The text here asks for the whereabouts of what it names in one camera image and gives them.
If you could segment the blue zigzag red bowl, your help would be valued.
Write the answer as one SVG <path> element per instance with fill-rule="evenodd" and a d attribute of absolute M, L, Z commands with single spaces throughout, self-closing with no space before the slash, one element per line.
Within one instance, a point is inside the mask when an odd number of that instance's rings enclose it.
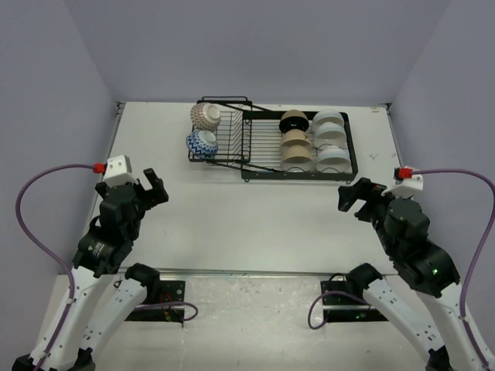
<path fill-rule="evenodd" d="M 186 146 L 195 159 L 214 159 L 218 151 L 215 134 L 211 131 L 193 130 L 186 137 Z"/>

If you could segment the beige bowl front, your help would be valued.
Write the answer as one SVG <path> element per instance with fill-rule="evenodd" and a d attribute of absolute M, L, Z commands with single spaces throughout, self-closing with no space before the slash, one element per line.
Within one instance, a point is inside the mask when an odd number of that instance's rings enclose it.
<path fill-rule="evenodd" d="M 308 148 L 302 145 L 292 145 L 283 152 L 280 168 L 285 172 L 310 172 L 316 166 Z"/>

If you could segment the beige bowl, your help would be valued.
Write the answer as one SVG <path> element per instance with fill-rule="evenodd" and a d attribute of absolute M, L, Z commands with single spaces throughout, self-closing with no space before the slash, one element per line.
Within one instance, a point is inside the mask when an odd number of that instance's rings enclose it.
<path fill-rule="evenodd" d="M 306 148 L 312 147 L 309 136 L 302 130 L 292 129 L 282 135 L 280 148 L 285 149 L 293 145 L 301 145 Z"/>
<path fill-rule="evenodd" d="M 302 145 L 292 145 L 283 152 L 280 168 L 285 172 L 310 172 L 316 166 L 308 148 Z"/>

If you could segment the brown patterned bowl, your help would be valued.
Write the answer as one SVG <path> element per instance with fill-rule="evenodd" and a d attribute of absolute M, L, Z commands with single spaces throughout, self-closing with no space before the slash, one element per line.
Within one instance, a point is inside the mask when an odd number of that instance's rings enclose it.
<path fill-rule="evenodd" d="M 220 108 L 212 103 L 195 104 L 190 110 L 190 120 L 197 130 L 215 132 L 220 124 Z"/>

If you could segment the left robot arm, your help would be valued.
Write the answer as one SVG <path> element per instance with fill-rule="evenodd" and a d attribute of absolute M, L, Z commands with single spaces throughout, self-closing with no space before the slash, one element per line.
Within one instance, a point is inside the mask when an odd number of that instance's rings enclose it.
<path fill-rule="evenodd" d="M 93 370 L 97 353 L 125 319 L 160 296 L 159 272 L 134 264 L 110 301 L 96 309 L 131 253 L 145 213 L 169 196 L 152 168 L 143 172 L 150 189 L 127 167 L 95 164 L 91 170 L 104 176 L 95 186 L 102 198 L 100 212 L 80 239 L 73 264 L 63 265 L 69 283 L 55 317 L 34 350 L 15 360 L 14 370 Z"/>

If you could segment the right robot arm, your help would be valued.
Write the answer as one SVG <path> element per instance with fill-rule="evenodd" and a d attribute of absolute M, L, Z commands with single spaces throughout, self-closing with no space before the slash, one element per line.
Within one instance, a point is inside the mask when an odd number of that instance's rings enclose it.
<path fill-rule="evenodd" d="M 432 321 L 423 321 L 370 264 L 346 275 L 346 297 L 375 307 L 412 344 L 427 370 L 492 370 L 494 354 L 460 304 L 463 282 L 451 257 L 428 238 L 430 220 L 420 205 L 367 178 L 341 186 L 338 193 L 342 212 L 364 201 L 355 217 L 373 227 L 398 276 Z"/>

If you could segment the white bowl front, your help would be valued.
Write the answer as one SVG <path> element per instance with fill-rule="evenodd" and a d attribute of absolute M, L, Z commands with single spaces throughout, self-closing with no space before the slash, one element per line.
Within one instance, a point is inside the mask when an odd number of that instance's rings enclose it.
<path fill-rule="evenodd" d="M 327 146 L 318 150 L 316 169 L 319 172 L 334 170 L 345 172 L 351 166 L 350 155 L 337 146 Z"/>

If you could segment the white bowl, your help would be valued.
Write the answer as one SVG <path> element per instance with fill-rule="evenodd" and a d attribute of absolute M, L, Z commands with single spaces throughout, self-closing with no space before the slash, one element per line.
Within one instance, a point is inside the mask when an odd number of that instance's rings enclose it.
<path fill-rule="evenodd" d="M 343 115 L 335 110 L 322 110 L 319 111 L 312 119 L 312 125 L 319 127 L 321 124 L 333 123 L 340 126 L 344 126 Z"/>
<path fill-rule="evenodd" d="M 326 122 L 314 131 L 313 143 L 316 148 L 323 148 L 328 145 L 342 148 L 346 142 L 346 132 L 339 124 Z"/>
<path fill-rule="evenodd" d="M 337 146 L 327 146 L 318 150 L 316 169 L 319 172 L 334 170 L 345 172 L 351 166 L 350 155 Z"/>

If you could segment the white bowl middle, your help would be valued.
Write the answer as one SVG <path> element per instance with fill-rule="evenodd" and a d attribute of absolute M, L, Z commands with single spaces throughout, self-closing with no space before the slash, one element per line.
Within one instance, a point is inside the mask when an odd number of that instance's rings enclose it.
<path fill-rule="evenodd" d="M 316 148 L 323 148 L 328 145 L 342 148 L 346 142 L 346 132 L 339 124 L 326 122 L 314 131 L 313 143 Z"/>

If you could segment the white bowl back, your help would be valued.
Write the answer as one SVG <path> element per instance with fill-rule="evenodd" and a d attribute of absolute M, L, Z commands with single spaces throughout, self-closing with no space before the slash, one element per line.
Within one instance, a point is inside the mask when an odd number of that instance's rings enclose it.
<path fill-rule="evenodd" d="M 312 125 L 319 127 L 321 124 L 333 123 L 340 126 L 344 126 L 343 115 L 335 110 L 322 110 L 319 111 L 312 119 Z"/>

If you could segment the tan black bowl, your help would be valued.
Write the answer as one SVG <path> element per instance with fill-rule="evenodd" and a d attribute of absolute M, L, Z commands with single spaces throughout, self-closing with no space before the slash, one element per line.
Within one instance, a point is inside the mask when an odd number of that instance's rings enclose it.
<path fill-rule="evenodd" d="M 285 134 L 288 131 L 297 129 L 306 132 L 309 128 L 309 119 L 306 114 L 299 110 L 286 111 L 280 121 L 279 130 L 281 133 Z"/>

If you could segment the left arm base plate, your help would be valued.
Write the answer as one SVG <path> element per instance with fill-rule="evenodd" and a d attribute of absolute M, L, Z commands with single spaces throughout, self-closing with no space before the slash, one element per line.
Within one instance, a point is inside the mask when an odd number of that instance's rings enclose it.
<path fill-rule="evenodd" d="M 151 299 L 146 299 L 145 305 L 168 303 L 171 301 L 183 301 L 185 296 L 185 281 L 161 281 L 158 291 Z M 127 322 L 170 322 L 183 323 L 185 309 L 183 307 L 160 307 L 132 312 L 125 321 Z"/>

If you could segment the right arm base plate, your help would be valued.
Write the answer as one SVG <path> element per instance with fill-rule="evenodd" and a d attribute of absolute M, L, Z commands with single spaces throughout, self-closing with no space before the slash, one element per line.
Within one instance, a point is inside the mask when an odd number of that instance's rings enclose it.
<path fill-rule="evenodd" d="M 333 274 L 328 280 L 320 281 L 321 293 L 346 291 L 346 278 Z M 331 295 L 322 300 L 323 317 L 328 323 L 387 322 L 387 319 L 374 307 L 342 295 Z"/>

